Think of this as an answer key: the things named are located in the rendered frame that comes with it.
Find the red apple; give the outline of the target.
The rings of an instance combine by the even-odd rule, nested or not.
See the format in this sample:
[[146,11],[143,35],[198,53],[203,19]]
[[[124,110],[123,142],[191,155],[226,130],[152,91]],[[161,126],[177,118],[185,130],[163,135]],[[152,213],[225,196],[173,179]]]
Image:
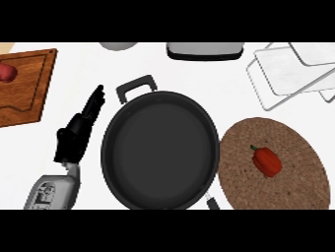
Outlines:
[[18,76],[18,70],[13,66],[0,64],[0,82],[10,83]]

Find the black round pan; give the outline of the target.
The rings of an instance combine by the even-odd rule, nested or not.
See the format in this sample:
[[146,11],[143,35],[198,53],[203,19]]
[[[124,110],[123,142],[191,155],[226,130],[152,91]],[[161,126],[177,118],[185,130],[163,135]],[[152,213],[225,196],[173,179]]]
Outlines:
[[102,173],[133,210],[185,210],[213,181],[219,143],[209,114],[185,95],[157,89],[151,76],[117,87],[123,108],[103,136]]

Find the grey and black appliance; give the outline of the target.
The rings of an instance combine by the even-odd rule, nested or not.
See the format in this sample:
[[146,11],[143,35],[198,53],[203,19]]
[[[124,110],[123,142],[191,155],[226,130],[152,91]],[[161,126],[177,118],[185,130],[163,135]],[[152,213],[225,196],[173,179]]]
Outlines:
[[167,56],[175,60],[225,61],[243,54],[243,42],[169,42]]

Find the grey round object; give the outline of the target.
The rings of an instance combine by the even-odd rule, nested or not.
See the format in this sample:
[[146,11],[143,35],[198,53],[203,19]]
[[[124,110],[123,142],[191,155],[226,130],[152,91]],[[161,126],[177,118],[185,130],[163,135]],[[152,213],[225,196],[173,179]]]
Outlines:
[[123,51],[135,46],[135,42],[102,42],[101,45],[111,51]]

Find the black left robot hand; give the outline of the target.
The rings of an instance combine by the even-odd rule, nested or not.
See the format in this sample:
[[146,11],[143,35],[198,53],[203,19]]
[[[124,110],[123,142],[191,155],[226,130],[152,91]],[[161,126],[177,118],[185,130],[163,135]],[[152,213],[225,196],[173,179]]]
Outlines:
[[53,161],[78,163],[90,139],[92,127],[105,103],[103,86],[93,90],[84,108],[75,113],[66,126],[56,131],[56,150]]

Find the red bell pepper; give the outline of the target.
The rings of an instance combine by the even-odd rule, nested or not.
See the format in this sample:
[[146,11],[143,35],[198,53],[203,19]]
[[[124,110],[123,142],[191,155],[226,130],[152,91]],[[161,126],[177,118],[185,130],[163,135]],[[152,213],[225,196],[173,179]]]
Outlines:
[[268,148],[250,146],[250,150],[253,151],[252,161],[256,168],[266,177],[274,177],[283,167],[277,154]]

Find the round brown cork placemat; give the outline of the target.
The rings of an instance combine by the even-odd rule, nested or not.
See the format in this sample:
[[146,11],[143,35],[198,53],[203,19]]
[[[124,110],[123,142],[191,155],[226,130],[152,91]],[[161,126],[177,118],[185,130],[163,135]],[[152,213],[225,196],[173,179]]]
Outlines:
[[[268,177],[253,164],[250,147],[268,148],[281,171]],[[234,209],[321,209],[330,205],[330,187],[318,155],[299,133],[268,118],[247,118],[219,141],[217,179]]]

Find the brown wooden cutting board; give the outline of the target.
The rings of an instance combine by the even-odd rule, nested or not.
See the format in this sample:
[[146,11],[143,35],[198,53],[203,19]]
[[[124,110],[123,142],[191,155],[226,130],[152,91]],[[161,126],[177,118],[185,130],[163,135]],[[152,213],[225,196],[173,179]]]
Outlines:
[[0,63],[18,70],[15,80],[0,82],[0,127],[41,120],[55,57],[55,48],[0,54]]

